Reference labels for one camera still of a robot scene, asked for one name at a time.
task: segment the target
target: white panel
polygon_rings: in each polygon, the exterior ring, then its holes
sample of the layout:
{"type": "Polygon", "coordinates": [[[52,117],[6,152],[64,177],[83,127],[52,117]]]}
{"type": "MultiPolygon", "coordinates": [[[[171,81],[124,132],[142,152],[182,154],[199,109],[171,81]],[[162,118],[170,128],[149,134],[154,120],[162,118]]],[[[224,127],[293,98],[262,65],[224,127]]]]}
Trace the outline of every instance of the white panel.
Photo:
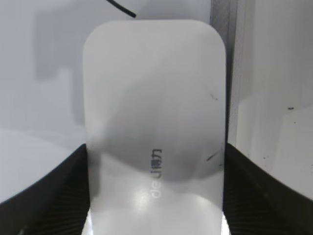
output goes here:
{"type": "Polygon", "coordinates": [[[313,1],[248,0],[236,146],[313,199],[313,1]]]}
{"type": "Polygon", "coordinates": [[[98,27],[84,49],[94,235],[220,235],[225,49],[197,21],[98,27]]]}

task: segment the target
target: white surface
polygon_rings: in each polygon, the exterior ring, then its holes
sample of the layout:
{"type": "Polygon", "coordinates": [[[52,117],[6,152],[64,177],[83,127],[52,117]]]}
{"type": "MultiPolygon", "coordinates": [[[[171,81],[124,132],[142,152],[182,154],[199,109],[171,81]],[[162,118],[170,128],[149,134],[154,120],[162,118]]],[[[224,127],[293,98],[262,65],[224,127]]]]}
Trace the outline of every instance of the white surface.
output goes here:
{"type": "Polygon", "coordinates": [[[117,0],[137,19],[194,19],[210,22],[211,0],[117,0]]]}
{"type": "MultiPolygon", "coordinates": [[[[138,17],[209,19],[209,0],[183,6],[181,1],[154,2],[160,5],[140,10],[138,17]]],[[[105,0],[0,1],[0,135],[8,135],[0,143],[0,164],[9,167],[0,171],[0,202],[85,142],[83,44],[98,25],[129,18],[105,0]],[[47,145],[55,147],[44,154],[47,145]],[[20,172],[25,162],[29,169],[20,172]]]]}
{"type": "Polygon", "coordinates": [[[246,1],[242,76],[233,90],[240,93],[233,144],[311,199],[312,11],[311,0],[246,1]]]}
{"type": "Polygon", "coordinates": [[[84,94],[93,234],[220,235],[218,33],[197,21],[104,24],[85,45],[84,94]]]}

